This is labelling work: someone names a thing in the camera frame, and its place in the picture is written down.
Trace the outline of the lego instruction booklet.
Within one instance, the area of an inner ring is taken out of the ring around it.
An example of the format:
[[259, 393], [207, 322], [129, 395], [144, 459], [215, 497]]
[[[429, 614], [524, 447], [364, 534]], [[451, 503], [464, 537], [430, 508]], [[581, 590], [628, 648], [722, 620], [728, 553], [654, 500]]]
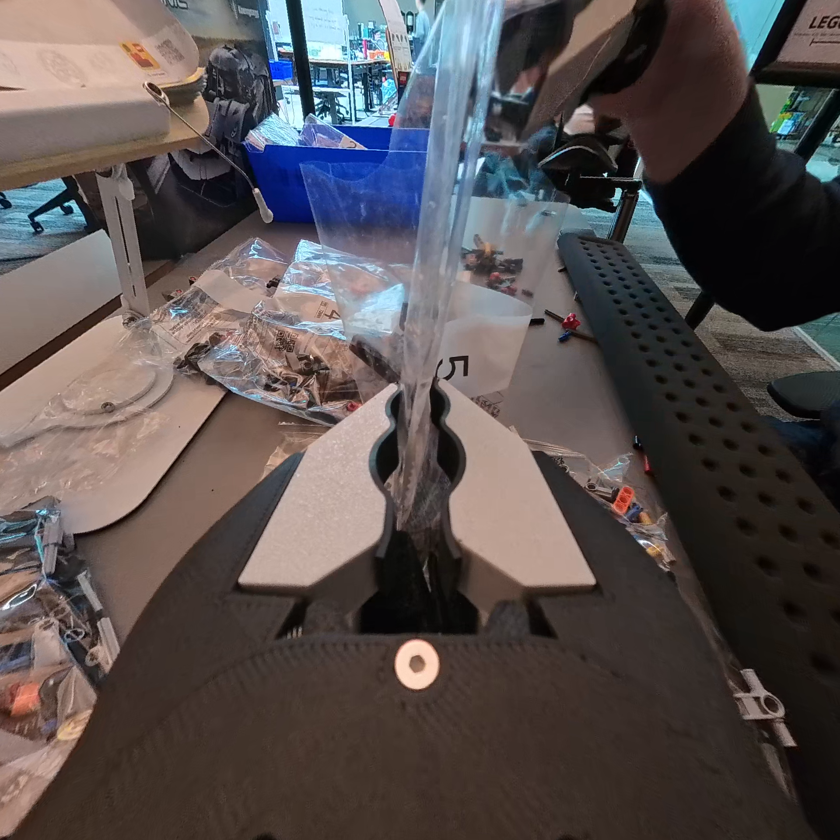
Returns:
[[157, 1], [2, 1], [2, 89], [170, 85], [200, 67], [193, 37]]

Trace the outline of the person's right hand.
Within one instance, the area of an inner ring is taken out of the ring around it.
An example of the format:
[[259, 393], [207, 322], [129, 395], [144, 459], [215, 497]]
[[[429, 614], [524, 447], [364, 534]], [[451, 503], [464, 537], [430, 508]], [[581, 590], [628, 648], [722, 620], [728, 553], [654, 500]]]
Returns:
[[664, 34], [635, 83], [593, 97], [628, 131], [647, 180], [673, 181], [725, 129], [749, 92], [739, 32], [722, 1], [668, 1]]

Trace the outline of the person's leg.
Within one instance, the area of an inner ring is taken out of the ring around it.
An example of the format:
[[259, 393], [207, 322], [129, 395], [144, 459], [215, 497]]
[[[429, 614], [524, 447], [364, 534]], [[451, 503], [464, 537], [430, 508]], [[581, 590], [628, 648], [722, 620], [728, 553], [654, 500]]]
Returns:
[[777, 433], [822, 493], [838, 506], [838, 412], [825, 411], [819, 419], [794, 421], [766, 416], [764, 421]]

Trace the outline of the black clamp with metal rod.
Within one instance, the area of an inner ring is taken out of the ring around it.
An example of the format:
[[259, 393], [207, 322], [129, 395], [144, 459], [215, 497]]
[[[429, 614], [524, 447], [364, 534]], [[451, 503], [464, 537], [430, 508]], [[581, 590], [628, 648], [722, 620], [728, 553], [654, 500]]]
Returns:
[[612, 214], [608, 239], [623, 243], [643, 191], [634, 142], [619, 132], [558, 134], [538, 168], [580, 209]]

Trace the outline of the person's right forearm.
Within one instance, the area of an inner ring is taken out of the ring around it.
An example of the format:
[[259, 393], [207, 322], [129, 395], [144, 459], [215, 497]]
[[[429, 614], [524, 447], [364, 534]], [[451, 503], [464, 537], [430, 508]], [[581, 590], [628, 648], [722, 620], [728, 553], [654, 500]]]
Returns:
[[717, 305], [771, 332], [839, 311], [839, 181], [780, 149], [752, 88], [665, 184], [648, 181], [679, 261]]

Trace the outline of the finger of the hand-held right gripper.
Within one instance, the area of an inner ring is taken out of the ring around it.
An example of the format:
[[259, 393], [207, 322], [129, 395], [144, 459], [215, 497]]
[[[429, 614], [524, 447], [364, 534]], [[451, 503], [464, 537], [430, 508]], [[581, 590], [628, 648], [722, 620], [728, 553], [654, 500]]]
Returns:
[[520, 91], [529, 104], [521, 130], [574, 110], [626, 45], [635, 17], [634, 5], [521, 5]]
[[489, 140], [524, 134], [550, 66], [571, 38], [574, 4], [507, 2], [489, 98]]

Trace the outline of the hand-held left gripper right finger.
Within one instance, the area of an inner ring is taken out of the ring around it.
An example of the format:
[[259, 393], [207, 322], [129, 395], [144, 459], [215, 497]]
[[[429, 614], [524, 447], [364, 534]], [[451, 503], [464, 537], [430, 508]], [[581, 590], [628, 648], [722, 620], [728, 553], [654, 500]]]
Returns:
[[429, 393], [448, 479], [430, 562], [443, 632], [475, 632], [503, 603], [589, 595], [594, 572], [529, 445], [444, 381]]

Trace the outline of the black office chair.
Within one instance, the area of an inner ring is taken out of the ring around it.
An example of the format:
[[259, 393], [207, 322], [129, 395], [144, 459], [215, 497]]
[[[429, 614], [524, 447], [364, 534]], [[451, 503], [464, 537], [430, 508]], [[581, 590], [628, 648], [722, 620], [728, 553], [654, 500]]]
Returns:
[[72, 215], [74, 213], [73, 205], [80, 210], [86, 231], [91, 231], [91, 211], [77, 178], [71, 175], [63, 177], [61, 181], [64, 189], [28, 214], [28, 221], [35, 235], [41, 235], [45, 232], [44, 226], [39, 222], [41, 216], [55, 209], [61, 210], [64, 215]]
[[839, 370], [781, 377], [769, 382], [766, 391], [777, 406], [793, 417], [818, 419], [839, 401]]

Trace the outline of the clear lego parts bag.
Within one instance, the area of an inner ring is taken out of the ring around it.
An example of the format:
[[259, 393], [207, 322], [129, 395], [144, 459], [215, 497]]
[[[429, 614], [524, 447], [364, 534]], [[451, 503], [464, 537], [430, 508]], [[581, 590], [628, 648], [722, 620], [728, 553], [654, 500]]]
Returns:
[[66, 761], [118, 654], [58, 500], [43, 497], [2, 514], [2, 838]]
[[249, 238], [173, 292], [150, 316], [165, 357], [182, 359], [214, 334], [242, 329], [257, 304], [274, 296], [291, 261], [263, 238]]
[[543, 148], [554, 144], [551, 123], [519, 140], [489, 140], [506, 3], [445, 3], [414, 66], [393, 128], [429, 131], [416, 224], [376, 224], [370, 209], [341, 209], [336, 187], [319, 185], [314, 170], [304, 176], [324, 249], [407, 274], [397, 383], [407, 418], [397, 423], [400, 458], [387, 486], [396, 525], [419, 538], [438, 524], [446, 486], [422, 391], [449, 379], [497, 410], [532, 317], [527, 292], [512, 297], [487, 288], [488, 276], [465, 270], [460, 250], [478, 234], [505, 257], [522, 258], [524, 268], [533, 240], [550, 231], [568, 201], [538, 168]]
[[242, 327], [216, 332], [197, 367], [229, 391], [335, 425], [398, 383], [407, 274], [303, 240]]

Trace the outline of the dark perforated panel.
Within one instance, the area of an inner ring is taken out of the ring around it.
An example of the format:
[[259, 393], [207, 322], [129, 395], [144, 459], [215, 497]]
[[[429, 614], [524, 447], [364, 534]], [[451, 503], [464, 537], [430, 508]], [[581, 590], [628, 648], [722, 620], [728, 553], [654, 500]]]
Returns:
[[558, 249], [715, 622], [784, 703], [805, 816], [838, 838], [838, 511], [623, 245]]

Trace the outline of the black framed sign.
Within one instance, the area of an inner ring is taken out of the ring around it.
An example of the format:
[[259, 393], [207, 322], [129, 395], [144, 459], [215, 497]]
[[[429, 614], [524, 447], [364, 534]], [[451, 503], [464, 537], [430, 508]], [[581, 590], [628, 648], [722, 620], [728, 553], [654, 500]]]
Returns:
[[839, 87], [839, 2], [784, 1], [751, 69], [757, 83]]

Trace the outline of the white rod with ball end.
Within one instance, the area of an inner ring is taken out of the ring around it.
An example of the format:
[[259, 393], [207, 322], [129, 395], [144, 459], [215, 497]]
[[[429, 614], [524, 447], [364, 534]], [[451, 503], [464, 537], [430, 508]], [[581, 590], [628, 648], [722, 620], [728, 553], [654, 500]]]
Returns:
[[194, 135], [198, 140], [204, 143], [205, 146], [209, 147], [216, 154], [218, 154], [218, 156], [222, 160], [227, 162], [237, 173], [239, 173], [242, 176], [242, 178], [247, 183], [248, 187], [250, 187], [250, 191], [257, 204], [261, 220], [265, 224], [271, 224], [274, 221], [274, 214], [268, 207], [266, 199], [263, 197], [260, 189], [251, 179], [251, 177], [247, 174], [247, 172], [243, 169], [243, 167], [236, 163], [235, 160], [231, 158], [228, 154], [226, 154], [221, 149], [221, 147], [219, 147], [211, 139], [209, 139], [205, 133], [198, 132], [197, 129], [195, 129], [178, 111], [176, 111], [171, 105], [167, 95], [160, 87], [153, 84], [153, 82], [147, 80], [143, 82], [142, 89], [146, 91], [157, 104], [161, 105], [166, 111], [168, 111], [168, 113], [172, 117], [175, 117], [177, 121], [184, 125], [192, 135]]

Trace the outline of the blue plastic bin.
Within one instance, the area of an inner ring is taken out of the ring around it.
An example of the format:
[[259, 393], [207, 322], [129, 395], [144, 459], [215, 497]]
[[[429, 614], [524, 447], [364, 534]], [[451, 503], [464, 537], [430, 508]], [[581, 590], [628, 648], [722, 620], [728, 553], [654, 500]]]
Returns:
[[346, 129], [353, 148], [245, 143], [248, 162], [269, 210], [279, 223], [314, 224], [305, 174], [335, 186], [339, 208], [370, 209], [376, 224], [416, 224], [422, 209], [429, 131]]

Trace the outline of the dark lego set box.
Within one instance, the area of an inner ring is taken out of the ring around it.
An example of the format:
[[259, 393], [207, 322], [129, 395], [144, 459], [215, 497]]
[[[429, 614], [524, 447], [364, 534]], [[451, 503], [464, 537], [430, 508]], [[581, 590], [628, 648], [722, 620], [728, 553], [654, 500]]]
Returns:
[[129, 165], [144, 259], [204, 248], [257, 210], [245, 152], [249, 131], [277, 110], [266, 2], [164, 1], [193, 37], [204, 69], [205, 133], [192, 146]]

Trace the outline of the small open parts bag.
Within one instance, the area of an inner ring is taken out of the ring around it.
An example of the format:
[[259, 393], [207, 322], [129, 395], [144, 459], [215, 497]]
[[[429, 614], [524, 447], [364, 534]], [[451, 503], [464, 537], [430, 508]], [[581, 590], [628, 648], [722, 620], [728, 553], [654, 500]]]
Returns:
[[525, 439], [531, 451], [552, 459], [597, 504], [607, 511], [675, 584], [682, 600], [699, 622], [722, 667], [740, 717], [759, 739], [763, 756], [781, 789], [797, 799], [790, 756], [797, 742], [788, 728], [786, 707], [753, 668], [746, 668], [721, 633], [688, 561], [678, 560], [669, 545], [669, 515], [650, 490], [630, 479], [635, 456], [619, 455], [600, 467], [586, 455], [556, 444]]

